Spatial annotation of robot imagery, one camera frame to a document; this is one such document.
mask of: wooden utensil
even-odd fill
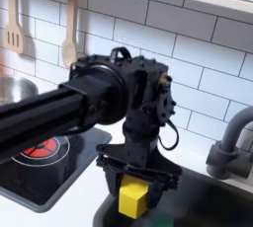
[[[8,0],[9,23],[4,30],[4,46],[7,49],[22,53],[25,36],[19,24],[18,0]]]
[[[62,59],[66,67],[77,60],[76,25],[78,0],[67,0],[67,31],[62,46]]]

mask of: black sink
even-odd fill
[[[165,216],[174,217],[175,227],[253,226],[253,194],[187,169],[179,188],[164,193],[157,208],[136,221],[117,209],[118,200],[109,195],[94,218],[94,227],[151,227],[154,219]]]

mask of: gray faucet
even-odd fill
[[[223,139],[211,147],[207,158],[208,173],[219,180],[226,180],[230,174],[247,179],[252,169],[252,154],[246,157],[239,152],[236,143],[242,129],[253,121],[253,107],[236,114],[228,124]]]

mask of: stovetop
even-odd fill
[[[50,210],[111,135],[97,128],[54,137],[0,164],[0,194],[36,212]]]

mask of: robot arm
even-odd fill
[[[106,172],[110,194],[118,196],[125,177],[135,177],[148,183],[146,207],[155,207],[164,191],[177,188],[182,174],[157,149],[160,127],[168,122],[176,130],[167,71],[155,60],[131,58],[123,47],[110,56],[79,59],[57,90],[0,108],[0,161],[55,135],[126,117],[125,143],[99,145],[97,165]]]

